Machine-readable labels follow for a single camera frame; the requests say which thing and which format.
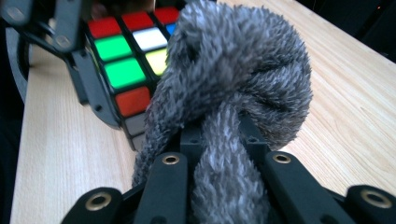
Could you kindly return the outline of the multicoloured puzzle cube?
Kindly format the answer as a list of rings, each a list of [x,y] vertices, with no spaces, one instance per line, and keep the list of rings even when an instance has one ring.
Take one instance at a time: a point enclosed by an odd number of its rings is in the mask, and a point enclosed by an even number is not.
[[[166,68],[166,46],[179,10],[158,7],[88,22],[92,57],[104,81],[116,125],[141,148],[145,111]]]

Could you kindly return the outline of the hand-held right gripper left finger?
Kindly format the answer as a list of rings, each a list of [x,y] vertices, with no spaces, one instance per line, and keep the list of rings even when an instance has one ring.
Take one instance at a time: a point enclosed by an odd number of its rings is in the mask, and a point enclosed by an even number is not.
[[[134,215],[134,224],[198,224],[191,208],[193,173],[203,153],[200,127],[181,130],[155,157]]]

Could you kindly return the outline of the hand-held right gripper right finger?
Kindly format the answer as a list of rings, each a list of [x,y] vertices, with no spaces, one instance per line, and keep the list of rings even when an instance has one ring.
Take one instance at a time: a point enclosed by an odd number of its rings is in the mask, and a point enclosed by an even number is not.
[[[275,220],[285,224],[354,224],[296,157],[269,149],[249,115],[240,116],[239,130],[267,187]]]

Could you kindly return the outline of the grey fluffy cloth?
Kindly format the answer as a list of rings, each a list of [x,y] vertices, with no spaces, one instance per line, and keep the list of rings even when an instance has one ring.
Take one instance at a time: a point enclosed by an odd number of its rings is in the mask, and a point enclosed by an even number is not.
[[[168,42],[167,67],[148,106],[134,163],[143,183],[155,158],[189,122],[201,119],[204,152],[194,168],[191,207],[200,224],[267,224],[266,188],[242,145],[250,115],[272,150],[292,141],[312,99],[304,42],[263,7],[188,3]]]

